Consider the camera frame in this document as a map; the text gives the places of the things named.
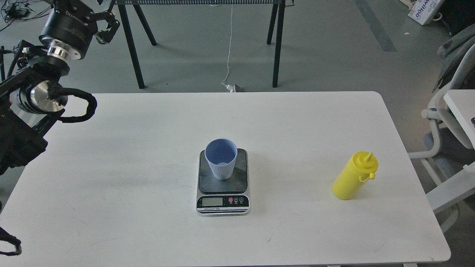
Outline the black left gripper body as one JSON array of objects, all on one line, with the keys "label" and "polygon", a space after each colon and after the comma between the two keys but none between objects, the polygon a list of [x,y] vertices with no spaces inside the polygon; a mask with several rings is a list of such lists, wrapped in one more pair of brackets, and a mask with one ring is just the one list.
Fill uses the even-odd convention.
[{"label": "black left gripper body", "polygon": [[39,40],[45,46],[56,40],[67,44],[73,50],[73,59],[83,59],[97,32],[95,22],[87,22],[85,17],[94,11],[89,7],[60,8],[55,10],[43,27]]}]

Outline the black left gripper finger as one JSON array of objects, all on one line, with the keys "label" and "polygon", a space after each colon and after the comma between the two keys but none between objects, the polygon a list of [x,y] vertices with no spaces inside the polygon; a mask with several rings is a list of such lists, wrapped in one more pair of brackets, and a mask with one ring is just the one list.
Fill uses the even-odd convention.
[{"label": "black left gripper finger", "polygon": [[59,14],[89,14],[89,6],[81,0],[51,0],[50,6]]},{"label": "black left gripper finger", "polygon": [[107,9],[102,12],[93,13],[93,22],[104,21],[106,23],[106,28],[103,30],[98,30],[98,32],[95,34],[98,43],[104,45],[112,41],[118,28],[120,27],[120,22],[115,18],[115,15],[112,11],[114,5],[117,2],[115,0],[96,0],[96,2],[102,7],[107,7]]}]

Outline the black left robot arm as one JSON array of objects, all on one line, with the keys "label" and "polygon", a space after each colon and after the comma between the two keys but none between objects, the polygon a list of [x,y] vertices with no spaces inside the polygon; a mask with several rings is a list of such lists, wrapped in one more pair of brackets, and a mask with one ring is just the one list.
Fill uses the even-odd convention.
[{"label": "black left robot arm", "polygon": [[114,0],[99,0],[106,10],[94,12],[81,0],[49,0],[52,12],[39,35],[40,45],[19,41],[7,74],[1,70],[1,174],[26,166],[48,145],[46,133],[56,122],[81,123],[92,118],[96,98],[86,91],[61,86],[69,63],[81,60],[93,38],[110,43],[120,22]]}]

